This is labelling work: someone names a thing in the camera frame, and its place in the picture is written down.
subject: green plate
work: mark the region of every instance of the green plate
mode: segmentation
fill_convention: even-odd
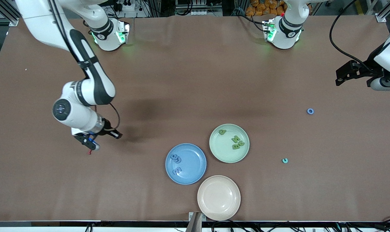
[[[214,129],[209,138],[212,154],[222,162],[241,161],[249,151],[249,138],[237,125],[223,124]]]

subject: plate rim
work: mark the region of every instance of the plate rim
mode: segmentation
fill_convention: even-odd
[[[216,129],[218,129],[219,127],[221,127],[221,126],[223,126],[223,125],[233,125],[233,126],[239,128],[239,129],[241,129],[241,130],[245,133],[246,137],[248,138],[248,149],[246,150],[245,155],[244,155],[243,157],[241,157],[239,160],[235,160],[235,161],[231,161],[231,162],[227,162],[227,161],[221,160],[220,158],[218,158],[218,157],[216,156],[216,154],[215,154],[215,153],[212,151],[212,149],[211,149],[212,135],[214,134],[214,131],[215,131]],[[236,124],[233,124],[233,123],[224,123],[224,124],[222,124],[222,125],[217,126],[217,127],[211,132],[211,135],[209,136],[209,150],[211,150],[211,153],[215,156],[215,158],[217,158],[218,160],[220,160],[220,161],[222,161],[222,162],[224,162],[224,163],[237,163],[237,162],[243,160],[243,159],[246,157],[246,155],[248,154],[248,152],[249,152],[250,143],[251,143],[251,141],[249,140],[249,135],[248,135],[248,133],[246,133],[246,131],[245,131],[242,127],[240,127],[240,126],[238,126],[238,125],[236,125]]]
[[[170,152],[171,152],[174,148],[176,148],[176,147],[178,147],[178,146],[181,146],[181,145],[186,145],[186,144],[191,145],[191,146],[195,146],[195,147],[197,147],[200,151],[202,151],[202,149],[201,149],[200,147],[198,147],[197,145],[195,145],[195,144],[193,144],[193,143],[184,142],[184,143],[178,144],[178,145],[174,146],[172,149],[170,149],[170,151],[168,152],[168,154],[166,155],[166,158],[165,158],[165,171],[166,171],[168,177],[169,177],[173,182],[175,182],[175,183],[177,183],[177,184],[179,184],[179,185],[192,185],[192,184],[198,182],[198,181],[199,181],[200,179],[202,179],[202,177],[205,175],[206,168],[207,168],[207,165],[208,165],[207,160],[206,160],[206,155],[205,155],[204,151],[202,151],[202,154],[203,154],[203,157],[204,157],[204,160],[205,160],[205,170],[203,170],[203,173],[202,173],[201,177],[199,177],[199,179],[195,180],[194,182],[185,183],[185,184],[179,183],[179,182],[175,181],[175,180],[170,176],[170,174],[169,174],[169,172],[168,172],[168,169],[166,168],[166,165],[167,165],[167,162],[168,162],[168,156],[169,156]]]
[[[238,201],[238,203],[237,203],[237,206],[236,206],[236,210],[233,212],[233,213],[231,213],[230,214],[230,217],[229,218],[227,218],[227,219],[224,219],[224,220],[228,220],[228,219],[230,219],[231,217],[233,217],[237,212],[238,212],[238,210],[239,210],[239,207],[241,206],[241,191],[239,190],[239,187],[238,187],[238,185],[235,183],[235,181],[233,181],[231,178],[229,178],[229,177],[227,177],[227,176],[225,176],[225,175],[213,175],[213,176],[210,176],[210,177],[208,177],[208,178],[206,178],[202,183],[201,183],[201,185],[199,186],[199,188],[198,188],[198,194],[197,194],[197,197],[196,197],[196,199],[197,199],[197,201],[198,201],[198,206],[199,206],[199,208],[201,209],[201,211],[202,211],[202,206],[201,206],[201,204],[200,204],[200,196],[199,196],[199,193],[200,193],[200,191],[201,191],[201,188],[202,188],[202,186],[204,185],[204,183],[207,181],[207,180],[209,180],[209,179],[212,179],[212,178],[224,178],[224,179],[228,179],[235,187],[236,187],[236,192],[238,193],[238,196],[239,196],[239,201]],[[204,213],[204,211],[202,211],[202,213],[203,214],[205,214],[205,216],[206,217],[208,217],[209,219],[212,219],[212,220],[216,220],[216,219],[213,219],[213,218],[211,218],[211,217],[209,217],[206,213]]]

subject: brown table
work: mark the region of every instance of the brown table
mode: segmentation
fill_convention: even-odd
[[[329,43],[334,18],[309,17],[289,50],[265,43],[237,17],[136,19],[130,44],[113,52],[88,36],[116,86],[124,133],[99,137],[92,155],[51,114],[62,86],[83,73],[23,22],[10,28],[0,54],[0,220],[187,220],[211,175],[238,184],[234,220],[390,216],[390,92],[367,88],[366,78],[335,86],[335,70],[349,58]],[[73,24],[87,32],[80,20]],[[373,16],[343,16],[334,32],[360,59],[387,36]],[[98,112],[116,123],[110,106]],[[208,148],[223,123],[248,132],[241,162],[222,163]],[[168,151],[184,142],[208,161],[189,186],[164,167]]]

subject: blue plate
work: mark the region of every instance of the blue plate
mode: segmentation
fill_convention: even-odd
[[[196,145],[179,144],[170,150],[165,162],[170,179],[181,185],[191,185],[206,171],[206,157]]]

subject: robotic arm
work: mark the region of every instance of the robotic arm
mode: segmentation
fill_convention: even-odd
[[[16,0],[31,34],[52,47],[70,51],[85,74],[80,81],[64,85],[61,97],[54,103],[55,119],[70,126],[72,135],[91,150],[98,150],[97,135],[122,136],[110,122],[90,106],[106,105],[115,97],[115,87],[106,75],[83,34],[68,22],[59,2],[54,0]]]
[[[263,26],[264,37],[277,48],[291,48],[298,41],[302,25],[310,14],[307,3],[320,3],[326,0],[285,0],[288,5],[284,16],[270,19]]]
[[[129,24],[117,19],[109,19],[105,10],[98,4],[107,0],[59,0],[63,8],[69,9],[89,26],[95,43],[105,51],[113,51],[127,42]]]
[[[371,77],[367,86],[375,91],[390,91],[390,36],[374,50],[367,60],[358,63],[350,60],[336,70],[335,85],[340,86],[345,81],[362,77]]]

